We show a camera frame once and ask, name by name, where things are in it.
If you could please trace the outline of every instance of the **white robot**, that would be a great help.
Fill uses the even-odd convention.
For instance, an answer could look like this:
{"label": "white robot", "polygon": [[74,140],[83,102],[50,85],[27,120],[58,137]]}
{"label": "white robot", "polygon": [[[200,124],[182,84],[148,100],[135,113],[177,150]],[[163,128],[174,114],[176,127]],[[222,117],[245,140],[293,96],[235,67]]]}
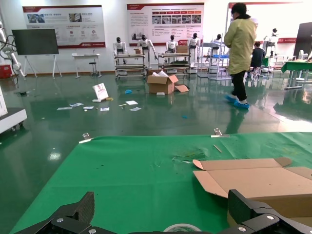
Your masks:
{"label": "white robot", "polygon": [[127,46],[125,42],[121,42],[120,37],[116,38],[116,42],[113,44],[115,55],[125,55],[127,54]]}
{"label": "white robot", "polygon": [[187,46],[191,53],[191,68],[194,68],[196,60],[198,60],[200,46],[200,40],[197,38],[197,33],[194,33],[193,37],[187,41]]}
{"label": "white robot", "polygon": [[158,59],[157,56],[156,56],[156,50],[155,50],[155,47],[154,47],[152,41],[148,40],[146,38],[146,36],[143,34],[142,35],[142,40],[139,40],[137,42],[137,46],[138,47],[142,47],[143,54],[147,54],[147,57],[148,57],[148,68],[150,68],[151,67],[150,48],[152,48],[152,50],[154,52],[155,60]]}
{"label": "white robot", "polygon": [[167,54],[175,54],[176,53],[176,47],[178,46],[177,41],[175,41],[175,36],[171,35],[170,36],[170,41],[166,42],[166,53]]}

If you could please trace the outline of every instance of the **black pants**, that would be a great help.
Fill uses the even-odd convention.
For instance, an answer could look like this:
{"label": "black pants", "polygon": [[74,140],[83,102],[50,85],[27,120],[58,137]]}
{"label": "black pants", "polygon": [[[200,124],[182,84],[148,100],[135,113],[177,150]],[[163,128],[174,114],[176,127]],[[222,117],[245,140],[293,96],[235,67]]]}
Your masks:
{"label": "black pants", "polygon": [[234,85],[234,90],[232,94],[238,97],[238,100],[243,101],[247,98],[245,85],[244,85],[244,75],[246,71],[232,75],[232,83]]}

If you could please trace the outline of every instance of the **wall poster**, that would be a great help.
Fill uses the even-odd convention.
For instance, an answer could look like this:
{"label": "wall poster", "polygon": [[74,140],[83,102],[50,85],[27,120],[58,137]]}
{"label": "wall poster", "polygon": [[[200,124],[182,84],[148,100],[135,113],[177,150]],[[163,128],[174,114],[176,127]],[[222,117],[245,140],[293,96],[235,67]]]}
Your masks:
{"label": "wall poster", "polygon": [[59,48],[105,47],[101,5],[24,6],[27,29],[54,28]]}
{"label": "wall poster", "polygon": [[197,33],[203,36],[204,3],[127,4],[130,46],[145,34],[154,45],[165,45],[170,35],[179,45]]}

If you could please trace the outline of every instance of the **red poster header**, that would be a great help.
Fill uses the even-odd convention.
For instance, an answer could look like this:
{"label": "red poster header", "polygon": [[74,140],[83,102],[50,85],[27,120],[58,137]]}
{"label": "red poster header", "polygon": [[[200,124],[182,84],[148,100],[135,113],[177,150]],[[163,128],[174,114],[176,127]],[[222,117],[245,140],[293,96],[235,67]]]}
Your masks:
{"label": "red poster header", "polygon": [[[230,2],[229,8],[232,8],[237,2]],[[274,5],[274,4],[293,4],[302,3],[301,1],[259,1],[259,2],[244,2],[246,5]]]}
{"label": "red poster header", "polygon": [[203,2],[196,3],[149,3],[149,4],[127,4],[127,10],[142,10],[144,6],[198,6],[204,5]]}
{"label": "red poster header", "polygon": [[105,42],[83,42],[79,45],[59,45],[59,49],[106,47]]}
{"label": "red poster header", "polygon": [[102,7],[101,5],[75,5],[75,6],[23,6],[24,13],[38,12],[41,9],[55,9],[55,8],[89,8]]}

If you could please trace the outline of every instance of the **glossy floor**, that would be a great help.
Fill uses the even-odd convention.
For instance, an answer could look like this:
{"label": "glossy floor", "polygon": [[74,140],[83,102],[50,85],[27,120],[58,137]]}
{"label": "glossy floor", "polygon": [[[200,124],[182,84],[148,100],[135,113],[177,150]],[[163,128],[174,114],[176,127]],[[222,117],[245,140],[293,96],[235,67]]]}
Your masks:
{"label": "glossy floor", "polygon": [[[0,135],[0,232],[11,230],[86,132],[96,137],[213,134],[214,128],[228,134],[311,131],[312,86],[283,91],[289,80],[277,77],[245,82],[248,112],[225,102],[230,80],[181,79],[179,83],[190,91],[164,97],[149,94],[139,78],[116,82],[113,75],[27,78],[19,81],[19,90],[12,82],[1,81],[6,105],[26,108],[28,119],[24,129]],[[92,103],[96,98],[92,86],[101,82],[114,100]],[[126,89],[132,94],[125,94]],[[28,93],[21,97],[17,91]],[[142,109],[132,112],[132,106],[119,106],[129,100]],[[95,108],[57,111],[77,102]],[[101,112],[102,107],[110,110]]]}

